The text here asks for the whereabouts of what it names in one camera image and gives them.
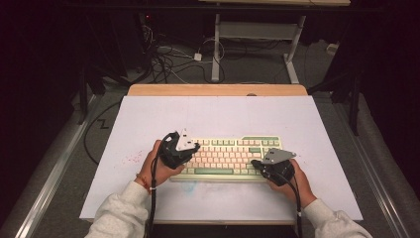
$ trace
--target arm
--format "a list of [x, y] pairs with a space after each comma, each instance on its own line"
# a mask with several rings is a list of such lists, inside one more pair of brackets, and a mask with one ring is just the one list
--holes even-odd
[[[108, 196], [96, 212], [95, 220], [86, 237], [143, 237], [149, 213], [145, 208], [152, 183], [151, 165], [158, 152], [160, 141], [156, 141], [142, 169], [121, 194]], [[178, 175], [184, 166], [172, 170], [160, 159], [157, 161], [157, 185], [171, 176]]]
[[[297, 162], [290, 159], [295, 170], [295, 179], [291, 182], [299, 187], [300, 201], [308, 219], [315, 228], [315, 237], [371, 237], [359, 224], [354, 222], [344, 211], [331, 210], [321, 199], [318, 199], [311, 190], [305, 172], [300, 169]], [[268, 181], [271, 189], [284, 193], [296, 202], [296, 197], [288, 184], [277, 186]]]

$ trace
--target hand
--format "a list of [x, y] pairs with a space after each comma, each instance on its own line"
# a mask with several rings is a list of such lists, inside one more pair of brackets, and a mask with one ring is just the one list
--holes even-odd
[[[152, 185], [152, 162], [158, 153], [158, 147], [160, 145], [160, 140], [155, 141], [154, 148], [148, 153], [148, 156], [143, 163], [142, 169], [137, 175], [135, 182], [145, 186], [145, 185]], [[157, 180], [157, 186], [162, 184], [164, 181], [169, 179], [172, 176], [176, 176], [184, 169], [184, 165], [179, 166], [175, 170], [167, 167], [163, 164], [160, 158], [157, 159], [157, 172], [155, 179]]]
[[[314, 193], [312, 193], [311, 186], [309, 185], [309, 180], [306, 177], [305, 172], [302, 169], [300, 169], [299, 165], [294, 159], [290, 159], [290, 162], [294, 167], [294, 177], [295, 177], [291, 179], [291, 183], [294, 185], [294, 187], [296, 187], [296, 183], [297, 183], [298, 188], [299, 188], [300, 203], [301, 203], [302, 208], [305, 208], [317, 197], [314, 195]], [[284, 193], [284, 195], [288, 199], [296, 203], [296, 196], [294, 194], [293, 189], [290, 187], [289, 184], [277, 186], [274, 182], [270, 180], [268, 181], [268, 184], [272, 190]]]

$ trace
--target white tabletop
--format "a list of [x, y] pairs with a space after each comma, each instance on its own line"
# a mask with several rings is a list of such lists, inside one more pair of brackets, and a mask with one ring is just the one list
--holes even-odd
[[[311, 96], [127, 96], [80, 214], [140, 170], [156, 139], [186, 128], [196, 138], [274, 135], [306, 172], [314, 193], [354, 220], [362, 215]], [[157, 188], [156, 223], [294, 223], [295, 206], [262, 183], [168, 180]]]

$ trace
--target white sweater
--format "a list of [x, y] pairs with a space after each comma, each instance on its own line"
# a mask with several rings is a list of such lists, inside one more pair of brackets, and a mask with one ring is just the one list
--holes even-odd
[[[121, 194], [108, 196], [99, 207], [86, 237], [143, 237], [149, 213], [149, 193], [131, 181]], [[344, 211], [331, 210], [316, 199], [303, 210], [315, 228], [315, 237], [371, 237]]]

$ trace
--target keyboard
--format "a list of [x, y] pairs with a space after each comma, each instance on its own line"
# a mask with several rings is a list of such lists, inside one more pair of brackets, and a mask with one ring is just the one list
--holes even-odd
[[196, 138], [200, 149], [184, 164], [181, 174], [171, 180], [266, 181], [251, 160], [261, 160], [270, 148], [282, 149], [277, 136]]

